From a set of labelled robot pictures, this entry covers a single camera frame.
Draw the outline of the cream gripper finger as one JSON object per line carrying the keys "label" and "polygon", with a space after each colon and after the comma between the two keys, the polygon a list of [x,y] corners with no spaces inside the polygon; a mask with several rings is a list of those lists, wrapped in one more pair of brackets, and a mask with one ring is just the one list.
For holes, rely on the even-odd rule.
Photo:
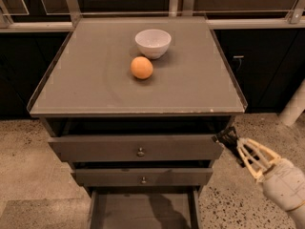
{"label": "cream gripper finger", "polygon": [[256,182],[259,182],[266,171],[266,158],[257,147],[248,141],[238,141],[237,151],[250,175]]}
{"label": "cream gripper finger", "polygon": [[263,144],[258,143],[257,141],[254,141],[250,138],[241,138],[241,141],[248,141],[253,144],[266,158],[266,171],[264,173],[269,172],[281,159],[281,156],[278,153],[271,150],[270,148],[267,148]]}

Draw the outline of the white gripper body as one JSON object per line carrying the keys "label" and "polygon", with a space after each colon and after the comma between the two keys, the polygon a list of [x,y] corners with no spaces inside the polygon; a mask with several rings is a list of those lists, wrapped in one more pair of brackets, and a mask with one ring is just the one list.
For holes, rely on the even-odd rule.
{"label": "white gripper body", "polygon": [[287,213],[305,211],[305,174],[282,158],[262,182],[263,194]]}

